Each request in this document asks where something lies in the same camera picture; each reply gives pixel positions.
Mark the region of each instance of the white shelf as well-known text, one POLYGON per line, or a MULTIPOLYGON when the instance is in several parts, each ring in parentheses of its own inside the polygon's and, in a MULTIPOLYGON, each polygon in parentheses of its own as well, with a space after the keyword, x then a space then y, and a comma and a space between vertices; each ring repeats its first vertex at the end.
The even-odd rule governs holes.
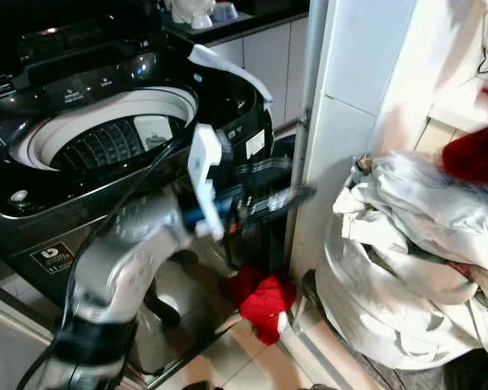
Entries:
POLYGON ((481 92, 488 82, 478 77, 442 91, 432 105, 429 117, 458 128, 476 132, 488 126, 488 97, 481 92))

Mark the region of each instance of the white fabric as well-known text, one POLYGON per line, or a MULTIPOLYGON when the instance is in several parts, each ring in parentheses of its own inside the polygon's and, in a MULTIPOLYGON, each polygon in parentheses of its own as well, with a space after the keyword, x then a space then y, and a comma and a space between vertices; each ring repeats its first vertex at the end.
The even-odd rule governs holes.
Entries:
POLYGON ((373 173, 352 190, 345 187, 333 212, 316 286, 349 344, 408 370, 488 351, 488 294, 474 295, 477 285, 439 257, 488 269, 488 191, 392 153, 374 160, 373 173))

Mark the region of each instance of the kitchen cabinet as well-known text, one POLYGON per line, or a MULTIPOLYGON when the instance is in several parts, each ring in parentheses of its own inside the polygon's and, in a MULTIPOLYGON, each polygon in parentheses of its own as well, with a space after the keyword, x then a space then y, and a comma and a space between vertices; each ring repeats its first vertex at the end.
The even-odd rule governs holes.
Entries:
POLYGON ((306 51, 307 20, 308 18, 295 20, 290 26, 290 56, 287 66, 285 123, 302 116, 303 61, 306 51))
POLYGON ((239 67, 244 67, 244 52, 242 51, 242 38, 235 39, 210 47, 223 59, 228 59, 239 67))
POLYGON ((290 24, 248 35, 243 38, 244 68, 266 85, 272 104, 273 128, 285 121, 285 95, 290 51, 290 24))

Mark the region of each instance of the sticker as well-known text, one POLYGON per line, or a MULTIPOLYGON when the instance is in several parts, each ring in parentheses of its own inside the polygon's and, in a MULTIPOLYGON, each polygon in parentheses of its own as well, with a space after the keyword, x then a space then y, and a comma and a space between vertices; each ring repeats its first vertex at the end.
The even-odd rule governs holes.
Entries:
POLYGON ((246 142, 246 156, 248 160, 253 154, 257 154, 265 146, 265 131, 262 130, 256 136, 246 142))
POLYGON ((51 275, 69 268, 74 261, 74 253, 63 242, 31 253, 31 257, 51 275))

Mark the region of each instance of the countertop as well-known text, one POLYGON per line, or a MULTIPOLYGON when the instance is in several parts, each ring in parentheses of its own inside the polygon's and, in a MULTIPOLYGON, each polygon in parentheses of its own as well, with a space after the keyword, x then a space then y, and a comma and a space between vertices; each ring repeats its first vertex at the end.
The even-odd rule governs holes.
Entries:
POLYGON ((164 30, 187 41, 206 46, 215 46, 239 37, 245 37, 280 24, 302 19, 309 14, 307 4, 290 6, 281 11, 273 11, 262 15, 248 15, 239 12, 239 18, 232 22, 214 23, 213 27, 203 30, 193 30, 188 24, 172 22, 169 12, 163 11, 162 21, 164 30))

